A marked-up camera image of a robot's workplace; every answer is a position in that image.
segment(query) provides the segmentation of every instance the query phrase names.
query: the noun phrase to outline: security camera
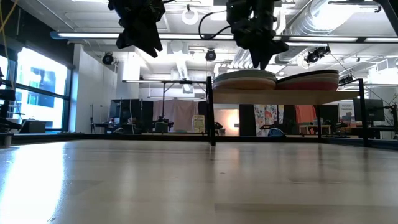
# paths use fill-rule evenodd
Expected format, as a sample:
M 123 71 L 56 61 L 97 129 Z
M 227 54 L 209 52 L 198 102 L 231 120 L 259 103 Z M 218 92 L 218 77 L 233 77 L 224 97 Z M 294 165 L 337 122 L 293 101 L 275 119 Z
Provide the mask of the security camera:
M 112 52 L 106 52 L 105 56 L 102 58 L 102 62 L 104 65 L 112 65 L 115 62 Z
M 317 47 L 315 50 L 308 52 L 308 56 L 304 59 L 308 64 L 316 63 L 326 54 L 331 53 L 329 46 L 327 47 Z
M 206 54 L 206 61 L 208 62 L 212 62 L 214 60 L 216 60 L 216 52 L 214 51 L 214 49 L 208 49 L 207 50 L 207 54 Z

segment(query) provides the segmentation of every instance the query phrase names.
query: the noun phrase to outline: shelf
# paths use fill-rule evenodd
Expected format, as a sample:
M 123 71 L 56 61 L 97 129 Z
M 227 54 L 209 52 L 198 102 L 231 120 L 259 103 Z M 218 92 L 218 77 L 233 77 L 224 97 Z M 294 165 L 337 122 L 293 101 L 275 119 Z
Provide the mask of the shelf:
M 213 90 L 214 103 L 263 105 L 323 105 L 359 96 L 358 91 Z

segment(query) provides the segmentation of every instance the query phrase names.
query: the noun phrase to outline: window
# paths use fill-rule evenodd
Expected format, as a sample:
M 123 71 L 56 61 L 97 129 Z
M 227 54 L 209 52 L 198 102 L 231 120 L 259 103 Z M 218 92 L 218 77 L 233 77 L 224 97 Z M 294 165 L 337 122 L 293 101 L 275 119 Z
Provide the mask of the window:
M 17 83 L 65 95 L 68 68 L 31 49 L 18 53 Z
M 66 131 L 71 70 L 31 49 L 23 48 L 17 55 L 18 63 L 10 61 L 8 67 L 7 60 L 0 56 L 2 72 L 5 73 L 3 68 L 8 69 L 10 80 L 15 82 L 16 101 L 9 116 L 20 124 L 25 119 L 34 119 L 45 121 L 47 131 Z M 4 88 L 10 88 L 11 83 L 6 85 Z
M 37 95 L 36 94 L 28 94 L 27 95 L 27 103 L 30 105 L 37 105 Z
M 1 73 L 4 75 L 2 79 L 7 79 L 7 71 L 8 71 L 8 63 L 7 63 L 7 58 L 0 56 L 0 68 L 1 68 Z
M 16 89 L 19 107 L 14 108 L 13 118 L 22 123 L 23 119 L 35 119 L 46 122 L 46 128 L 62 128 L 64 100 L 54 96 Z

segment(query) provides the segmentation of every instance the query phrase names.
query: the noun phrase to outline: black cable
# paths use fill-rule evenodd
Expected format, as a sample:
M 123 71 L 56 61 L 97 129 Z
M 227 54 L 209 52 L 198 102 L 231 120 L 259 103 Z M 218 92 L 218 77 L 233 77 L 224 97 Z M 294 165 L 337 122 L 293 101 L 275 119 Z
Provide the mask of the black cable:
M 388 104 L 389 106 L 391 106 L 391 103 L 394 101 L 394 99 L 396 99 L 398 97 L 398 95 L 395 95 L 395 97 L 393 97 L 393 99 L 390 101 L 390 103 Z
M 210 12 L 210 13 L 206 14 L 205 16 L 203 16 L 203 18 L 200 20 L 200 22 L 199 22 L 198 33 L 199 33 L 199 36 L 200 36 L 200 38 L 201 38 L 202 40 L 211 40 L 211 39 L 215 38 L 216 36 L 218 36 L 220 33 L 224 32 L 224 30 L 226 30 L 226 29 L 228 29 L 228 28 L 231 28 L 231 26 L 226 26 L 226 27 L 222 28 L 220 31 L 218 31 L 216 34 L 212 35 L 211 37 L 203 37 L 203 36 L 201 35 L 201 23 L 206 19 L 206 17 L 211 16 L 211 15 L 213 15 L 214 13 L 220 13 L 220 12 L 226 12 L 226 10 L 224 10 L 224 11 L 219 11 L 219 12 Z

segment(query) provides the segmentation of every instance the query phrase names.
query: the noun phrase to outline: sign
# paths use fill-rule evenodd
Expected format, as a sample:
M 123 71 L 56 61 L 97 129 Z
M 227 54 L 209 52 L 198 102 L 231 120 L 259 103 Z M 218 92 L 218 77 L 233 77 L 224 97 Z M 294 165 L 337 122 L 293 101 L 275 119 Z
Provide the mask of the sign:
M 355 121 L 354 103 L 339 103 L 340 121 Z
M 205 133 L 205 116 L 204 115 L 193 115 L 193 132 L 194 133 Z

